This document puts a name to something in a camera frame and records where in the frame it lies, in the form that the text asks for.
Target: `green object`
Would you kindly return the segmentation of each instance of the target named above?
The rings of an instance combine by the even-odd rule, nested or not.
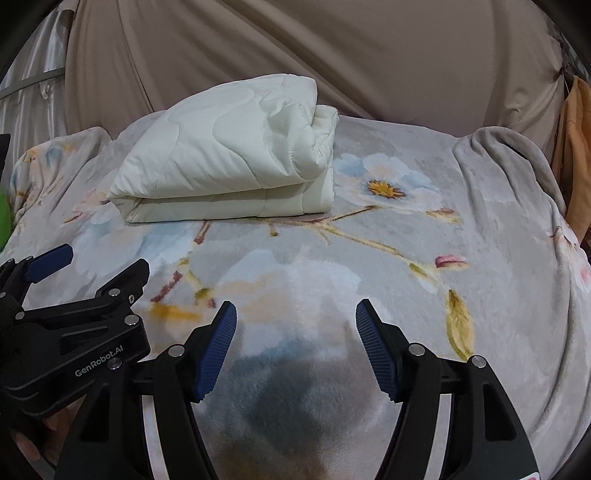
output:
[[[11,233],[12,222],[10,205],[8,204],[6,197],[0,194],[0,251],[4,249],[4,245],[8,242]]]

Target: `genrobot.ai logo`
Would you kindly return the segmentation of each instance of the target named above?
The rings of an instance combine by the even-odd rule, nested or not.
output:
[[[90,362],[90,365],[86,365],[84,368],[76,370],[76,376],[81,377],[84,374],[90,372],[93,368],[98,367],[99,365],[104,364],[109,358],[113,358],[115,355],[123,351],[123,346],[119,345],[115,348],[115,351],[111,350],[108,353],[101,355],[96,360]]]

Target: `white sheer curtain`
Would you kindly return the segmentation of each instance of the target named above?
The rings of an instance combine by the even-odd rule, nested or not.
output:
[[[4,80],[5,89],[44,72],[66,66],[66,50],[73,12],[57,7],[37,27],[19,52]],[[0,99],[0,133],[11,134],[0,190],[6,191],[12,168],[29,148],[67,135],[64,76],[43,80]]]

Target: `folded white quilt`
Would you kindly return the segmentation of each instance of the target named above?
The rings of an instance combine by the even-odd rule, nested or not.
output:
[[[287,74],[186,98],[135,144],[108,198],[129,222],[327,212],[339,114],[316,100],[313,79]]]

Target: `floral blanket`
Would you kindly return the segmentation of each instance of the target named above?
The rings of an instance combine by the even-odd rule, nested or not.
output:
[[[106,192],[158,115],[115,141],[92,128],[29,150],[9,182],[16,226],[0,262],[73,246],[72,265],[31,288],[33,308],[92,297],[145,258],[151,277],[134,308],[151,356],[234,302],[228,357],[195,406],[220,479],[374,478],[398,406],[355,328],[364,297],[437,355],[489,360],[543,478],[568,457],[591,420],[591,271],[534,144],[497,127],[457,139],[343,118],[328,215],[126,225]],[[448,418],[443,401],[429,479]]]

